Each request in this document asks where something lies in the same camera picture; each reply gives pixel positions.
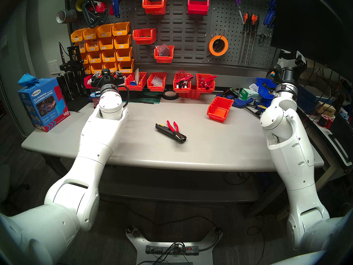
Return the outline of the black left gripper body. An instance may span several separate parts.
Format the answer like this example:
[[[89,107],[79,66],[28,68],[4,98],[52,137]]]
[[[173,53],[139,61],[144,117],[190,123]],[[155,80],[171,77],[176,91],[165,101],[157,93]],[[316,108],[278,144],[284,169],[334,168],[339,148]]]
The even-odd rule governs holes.
[[[118,87],[125,85],[125,79],[120,71],[111,72],[109,75],[107,72],[95,73],[90,79],[91,87],[102,87],[105,84],[114,84]]]

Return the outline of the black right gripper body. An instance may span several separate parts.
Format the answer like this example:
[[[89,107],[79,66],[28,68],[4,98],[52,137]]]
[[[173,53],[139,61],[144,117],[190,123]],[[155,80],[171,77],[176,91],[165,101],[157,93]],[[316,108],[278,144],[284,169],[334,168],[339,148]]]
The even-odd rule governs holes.
[[[295,60],[294,67],[281,67],[275,64],[270,68],[270,75],[277,84],[290,83],[297,86],[300,75],[307,69],[307,61],[302,55],[304,61],[296,61],[296,54],[300,52],[280,52],[279,57],[285,60]]]

